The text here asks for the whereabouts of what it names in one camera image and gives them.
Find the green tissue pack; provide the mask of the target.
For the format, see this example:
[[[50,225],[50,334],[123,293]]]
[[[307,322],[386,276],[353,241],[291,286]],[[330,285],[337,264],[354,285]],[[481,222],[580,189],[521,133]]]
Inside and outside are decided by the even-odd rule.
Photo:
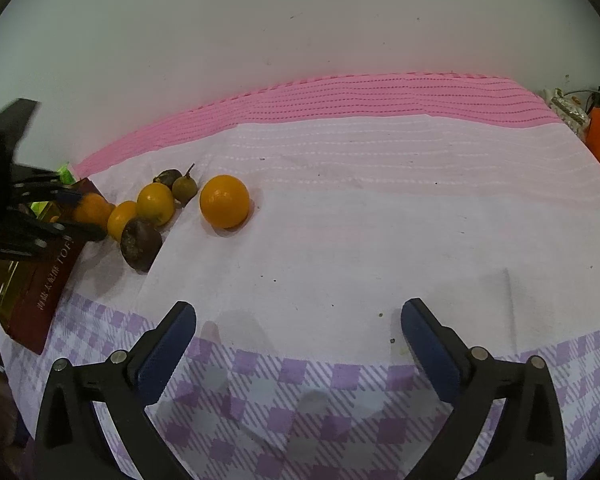
[[[56,176],[46,181],[34,182],[29,188],[29,207],[38,217],[47,204],[76,205],[81,193],[76,189],[76,175],[71,165],[66,162],[56,170]]]

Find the large orange tangerine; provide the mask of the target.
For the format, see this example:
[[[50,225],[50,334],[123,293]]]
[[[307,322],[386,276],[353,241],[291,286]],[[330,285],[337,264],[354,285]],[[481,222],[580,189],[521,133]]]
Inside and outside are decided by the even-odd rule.
[[[220,174],[211,178],[202,188],[199,207],[204,220],[215,229],[234,229],[248,217],[248,188],[236,177]]]

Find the crumpled silver wrapper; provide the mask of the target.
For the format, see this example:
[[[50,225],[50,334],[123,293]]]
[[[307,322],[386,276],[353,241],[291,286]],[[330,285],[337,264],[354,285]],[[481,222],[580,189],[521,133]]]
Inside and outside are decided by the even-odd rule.
[[[541,92],[545,104],[569,127],[569,129],[581,140],[585,138],[586,130],[591,119],[584,108],[576,101],[567,96],[562,89],[544,89]]]

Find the small orange kumquat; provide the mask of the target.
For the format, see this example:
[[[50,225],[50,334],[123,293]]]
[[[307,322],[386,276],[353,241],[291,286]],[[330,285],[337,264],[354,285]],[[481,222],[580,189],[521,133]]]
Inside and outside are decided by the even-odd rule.
[[[120,242],[121,235],[129,221],[137,216],[137,206],[132,200],[114,207],[107,221],[107,231],[110,237],[116,242]]]

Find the small dark round fruit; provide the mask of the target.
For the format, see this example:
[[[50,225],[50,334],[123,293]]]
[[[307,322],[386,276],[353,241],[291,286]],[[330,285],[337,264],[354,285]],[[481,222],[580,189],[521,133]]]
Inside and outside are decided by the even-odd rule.
[[[161,171],[160,174],[157,174],[152,179],[152,182],[161,183],[161,184],[165,185],[167,188],[172,188],[172,186],[174,185],[174,182],[176,180],[178,180],[178,178],[180,178],[182,175],[183,174],[181,173],[180,170],[167,169],[167,170]]]

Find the gold metal tray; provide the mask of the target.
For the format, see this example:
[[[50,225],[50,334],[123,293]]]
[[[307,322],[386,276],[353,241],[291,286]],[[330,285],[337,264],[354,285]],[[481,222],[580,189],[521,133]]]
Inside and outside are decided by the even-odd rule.
[[[9,208],[5,256],[12,263],[0,290],[0,323],[18,344],[40,354],[60,297],[87,242],[100,237],[94,224],[73,223],[75,203],[49,202],[35,217]]]

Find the pink purple checked tablecloth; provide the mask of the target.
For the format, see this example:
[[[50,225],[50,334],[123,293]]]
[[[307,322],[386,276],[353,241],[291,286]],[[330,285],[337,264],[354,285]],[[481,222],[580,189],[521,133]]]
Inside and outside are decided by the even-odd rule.
[[[28,427],[52,363],[196,338],[150,411],[201,479],[400,479],[448,416],[400,331],[418,297],[471,346],[547,362],[570,478],[600,452],[600,163],[532,92],[441,74],[305,80],[163,119],[76,166],[110,202],[160,171],[247,185],[248,221],[176,213],[149,272],[89,244],[42,353],[0,334]]]

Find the small brown green fruit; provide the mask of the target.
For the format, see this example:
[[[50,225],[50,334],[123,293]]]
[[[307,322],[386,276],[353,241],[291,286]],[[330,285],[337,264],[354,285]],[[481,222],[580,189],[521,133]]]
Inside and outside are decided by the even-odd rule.
[[[191,164],[186,173],[178,177],[172,184],[174,200],[177,200],[182,206],[186,206],[198,193],[198,184],[190,175],[193,168],[194,164]]]

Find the small yellow orange fruit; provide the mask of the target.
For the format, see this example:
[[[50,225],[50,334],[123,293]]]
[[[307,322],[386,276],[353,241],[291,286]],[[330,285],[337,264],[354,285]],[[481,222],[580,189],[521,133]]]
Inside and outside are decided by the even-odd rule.
[[[175,200],[166,185],[152,182],[144,186],[136,199],[137,215],[154,226],[165,226],[175,214]]]

